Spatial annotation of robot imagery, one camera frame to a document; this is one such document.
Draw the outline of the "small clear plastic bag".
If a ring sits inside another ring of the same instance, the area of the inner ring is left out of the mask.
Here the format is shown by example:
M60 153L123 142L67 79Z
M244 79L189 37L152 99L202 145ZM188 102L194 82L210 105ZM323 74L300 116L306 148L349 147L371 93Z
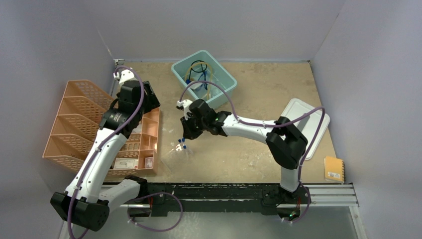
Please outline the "small clear plastic bag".
M188 89L191 89L193 91L200 89L203 86L203 83L201 81L192 81L187 85Z

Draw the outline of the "amber rubber tubing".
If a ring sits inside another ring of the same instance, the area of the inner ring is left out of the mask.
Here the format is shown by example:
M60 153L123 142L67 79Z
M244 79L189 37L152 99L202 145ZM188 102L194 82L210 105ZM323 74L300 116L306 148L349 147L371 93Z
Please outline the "amber rubber tubing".
M193 84L190 90L200 99L209 100L211 98L211 85L208 82L212 82L213 68L209 63L203 60L193 61L182 79L187 85L201 81L201 83Z

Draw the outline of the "teal plastic bin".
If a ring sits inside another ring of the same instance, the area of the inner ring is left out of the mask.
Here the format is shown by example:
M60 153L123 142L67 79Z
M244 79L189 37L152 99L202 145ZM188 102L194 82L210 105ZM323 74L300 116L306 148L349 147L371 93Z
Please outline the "teal plastic bin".
M212 82L208 82L208 84L211 85L211 98L205 101L211 108L217 109L228 101L224 93L232 96L232 93L237 86L237 81L208 51L200 50L179 60L171 67L171 71L176 76L183 89L186 88L187 84L182 77L190 64L195 60L203 60L209 63L213 68ZM187 89L185 94L189 95L192 100L199 99L190 89Z

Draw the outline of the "blue safety glasses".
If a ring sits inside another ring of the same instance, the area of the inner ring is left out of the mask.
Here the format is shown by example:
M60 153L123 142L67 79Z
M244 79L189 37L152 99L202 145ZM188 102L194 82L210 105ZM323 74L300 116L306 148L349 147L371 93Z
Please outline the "blue safety glasses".
M207 81L207 79L211 79L212 72L211 71L202 71L201 75L198 77L198 81ZM208 83L203 83L203 87L205 90L208 90Z

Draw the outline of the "white plastic bin lid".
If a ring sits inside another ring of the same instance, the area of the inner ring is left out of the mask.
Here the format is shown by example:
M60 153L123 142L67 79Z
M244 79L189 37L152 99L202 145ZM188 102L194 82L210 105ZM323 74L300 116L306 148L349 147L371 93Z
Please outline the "white plastic bin lid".
M297 119L298 117L308 113L309 111L311 111L313 109L314 109L314 106L309 105L308 103L306 103L306 102L304 102L304 101L302 101L298 98L293 98L289 101L289 103L287 104L287 106L283 110L281 116L287 117L290 120L294 120L294 119ZM307 118L302 119L301 121L294 123L294 125L308 139L309 143L313 139L313 136L316 132L317 126L320 122L321 116L322 116L322 110L318 110L318 111L312 113ZM315 151L316 151L325 131L328 128L329 123L330 123L330 116L328 114L325 114L314 143L312 144L311 147L309 146L309 144L307 145L307 149L310 148L310 150L309 150L305 160L310 160L313 157L313 155L314 155L314 153L315 153Z

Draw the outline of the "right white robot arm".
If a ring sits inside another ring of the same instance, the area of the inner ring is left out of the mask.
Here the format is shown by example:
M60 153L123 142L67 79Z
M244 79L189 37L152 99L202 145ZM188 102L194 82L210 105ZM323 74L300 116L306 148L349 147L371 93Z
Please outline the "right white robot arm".
M267 145L281 167L280 198L290 203L299 196L299 168L308 140L287 117L279 117L276 121L251 119L244 124L241 117L236 118L227 111L216 112L204 100L178 101L176 108L184 112L180 121L185 139L196 139L207 131L212 135L238 136Z

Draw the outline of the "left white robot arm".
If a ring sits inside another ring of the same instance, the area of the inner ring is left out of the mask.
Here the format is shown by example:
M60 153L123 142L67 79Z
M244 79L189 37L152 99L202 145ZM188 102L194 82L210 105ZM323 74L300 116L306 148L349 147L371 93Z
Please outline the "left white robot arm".
M127 201L148 199L147 180L129 175L102 191L102 185L118 152L146 113L160 107L148 81L125 81L117 99L103 114L94 144L76 177L63 193L55 192L50 203L67 223L86 231L99 231L109 214Z

